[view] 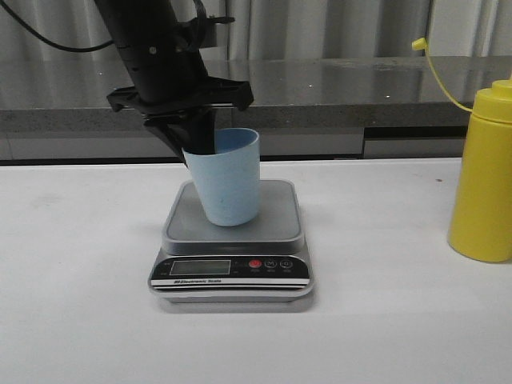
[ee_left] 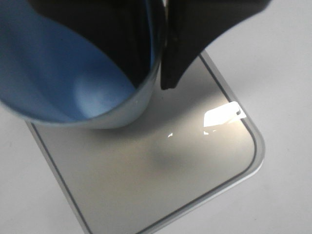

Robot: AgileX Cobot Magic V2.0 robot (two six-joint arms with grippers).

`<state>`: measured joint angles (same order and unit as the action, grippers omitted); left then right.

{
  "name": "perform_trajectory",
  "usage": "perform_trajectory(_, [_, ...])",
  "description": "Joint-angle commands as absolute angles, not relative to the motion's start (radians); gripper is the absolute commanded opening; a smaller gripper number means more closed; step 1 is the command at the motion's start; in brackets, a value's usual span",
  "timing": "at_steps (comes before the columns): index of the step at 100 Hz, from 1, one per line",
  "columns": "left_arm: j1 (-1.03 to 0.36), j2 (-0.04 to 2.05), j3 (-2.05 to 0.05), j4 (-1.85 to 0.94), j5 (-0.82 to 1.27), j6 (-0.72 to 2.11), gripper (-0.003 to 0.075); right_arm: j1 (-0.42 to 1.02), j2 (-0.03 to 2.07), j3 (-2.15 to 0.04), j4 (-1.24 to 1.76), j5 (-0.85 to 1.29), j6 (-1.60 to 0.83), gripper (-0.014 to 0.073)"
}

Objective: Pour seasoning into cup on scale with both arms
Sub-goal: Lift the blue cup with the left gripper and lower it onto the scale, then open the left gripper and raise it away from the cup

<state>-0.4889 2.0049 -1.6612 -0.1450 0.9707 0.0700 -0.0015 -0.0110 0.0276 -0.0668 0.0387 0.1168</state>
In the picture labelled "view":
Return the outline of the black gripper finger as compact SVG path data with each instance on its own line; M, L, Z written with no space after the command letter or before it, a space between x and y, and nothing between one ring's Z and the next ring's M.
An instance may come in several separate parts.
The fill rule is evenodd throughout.
M187 166L184 155L186 132L180 125L175 124L174 120L169 117L152 117L145 120L144 127L169 147L181 163Z
M201 108L187 112L178 119L180 147L191 154L215 153L215 110Z

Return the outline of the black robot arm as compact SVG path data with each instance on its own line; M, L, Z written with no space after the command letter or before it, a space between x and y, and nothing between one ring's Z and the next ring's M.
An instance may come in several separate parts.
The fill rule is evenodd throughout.
M196 16L177 20L168 1L98 1L96 6L133 83L108 95L113 111L137 110L149 132L183 160L215 152L215 112L246 110L254 100L248 81L211 77L200 54L217 24L195 2Z

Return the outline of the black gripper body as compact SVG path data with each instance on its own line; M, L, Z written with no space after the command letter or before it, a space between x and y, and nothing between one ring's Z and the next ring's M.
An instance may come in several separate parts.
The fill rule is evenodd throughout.
M254 101L248 81L208 75L198 51L172 41L118 48L133 85L107 96L112 110L133 108L141 114L176 114L203 107L246 110Z

